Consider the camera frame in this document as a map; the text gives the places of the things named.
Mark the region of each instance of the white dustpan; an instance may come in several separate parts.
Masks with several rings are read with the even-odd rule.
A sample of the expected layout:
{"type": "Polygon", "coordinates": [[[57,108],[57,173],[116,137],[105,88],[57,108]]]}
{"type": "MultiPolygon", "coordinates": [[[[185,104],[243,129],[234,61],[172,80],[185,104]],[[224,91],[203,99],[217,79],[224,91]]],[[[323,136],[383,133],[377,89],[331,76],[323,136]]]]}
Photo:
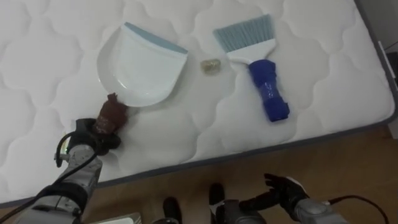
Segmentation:
{"type": "Polygon", "coordinates": [[[153,105],[170,95],[187,54],[182,47],[125,23],[99,53],[99,80],[127,106],[153,105]]]}

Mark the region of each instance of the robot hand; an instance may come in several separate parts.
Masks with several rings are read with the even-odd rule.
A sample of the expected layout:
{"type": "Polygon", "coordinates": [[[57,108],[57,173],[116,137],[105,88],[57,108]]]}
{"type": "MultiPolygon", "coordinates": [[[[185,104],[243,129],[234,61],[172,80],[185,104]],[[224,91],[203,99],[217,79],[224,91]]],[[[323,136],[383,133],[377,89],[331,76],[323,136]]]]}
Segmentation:
{"type": "Polygon", "coordinates": [[[95,131],[93,126],[96,124],[96,120],[93,118],[85,118],[76,120],[76,130],[63,137],[57,147],[55,161],[57,167],[62,165],[61,147],[66,140],[70,137],[69,144],[67,147],[67,154],[70,153],[71,149],[78,145],[87,145],[91,147],[95,153],[99,156],[106,155],[110,149],[116,149],[119,147],[121,140],[115,133],[111,134],[100,134],[95,131]]]}
{"type": "Polygon", "coordinates": [[[279,204],[290,217],[298,221],[295,208],[299,201],[310,198],[303,186],[291,177],[279,177],[273,174],[264,174],[266,185],[271,187],[270,192],[279,196],[279,204]]]}
{"type": "Polygon", "coordinates": [[[68,150],[79,145],[86,144],[96,149],[94,138],[99,141],[98,154],[103,156],[109,152],[110,149],[119,147],[121,140],[115,133],[99,134],[94,131],[93,126],[96,120],[93,118],[78,119],[76,121],[76,131],[69,141],[68,150]]]}

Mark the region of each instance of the light blue bristles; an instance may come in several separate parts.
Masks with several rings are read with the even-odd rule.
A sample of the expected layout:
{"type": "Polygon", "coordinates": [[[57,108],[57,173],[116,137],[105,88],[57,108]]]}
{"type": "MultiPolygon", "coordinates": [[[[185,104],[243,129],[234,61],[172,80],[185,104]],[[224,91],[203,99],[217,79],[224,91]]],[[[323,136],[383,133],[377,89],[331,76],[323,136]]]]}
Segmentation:
{"type": "Polygon", "coordinates": [[[225,52],[231,52],[274,38],[269,14],[228,27],[216,29],[214,36],[225,52]]]}

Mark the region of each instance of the blue brush handle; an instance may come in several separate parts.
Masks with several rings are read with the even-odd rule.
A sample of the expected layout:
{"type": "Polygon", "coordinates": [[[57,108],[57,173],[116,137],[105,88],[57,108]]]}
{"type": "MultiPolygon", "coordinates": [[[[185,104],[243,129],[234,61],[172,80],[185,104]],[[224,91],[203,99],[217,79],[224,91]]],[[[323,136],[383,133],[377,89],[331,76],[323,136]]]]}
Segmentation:
{"type": "Polygon", "coordinates": [[[275,63],[269,60],[258,60],[249,65],[251,78],[260,91],[263,107],[271,122],[286,119],[290,113],[276,86],[275,69],[275,63]]]}

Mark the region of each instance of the mattress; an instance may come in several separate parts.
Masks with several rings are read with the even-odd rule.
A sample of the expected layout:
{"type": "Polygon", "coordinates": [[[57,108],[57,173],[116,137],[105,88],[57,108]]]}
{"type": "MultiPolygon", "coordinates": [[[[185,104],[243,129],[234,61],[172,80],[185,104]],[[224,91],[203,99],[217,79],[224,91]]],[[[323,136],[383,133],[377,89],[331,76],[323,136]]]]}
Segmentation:
{"type": "Polygon", "coordinates": [[[76,119],[108,94],[97,58],[124,22],[189,51],[172,94],[131,108],[123,145],[101,159],[102,186],[305,144],[390,121],[396,89],[353,0],[0,0],[0,203],[34,196],[65,169],[53,160],[76,119]],[[270,123],[246,67],[213,30],[270,14],[281,95],[270,123]],[[205,75],[202,60],[221,71],[205,75]]]}

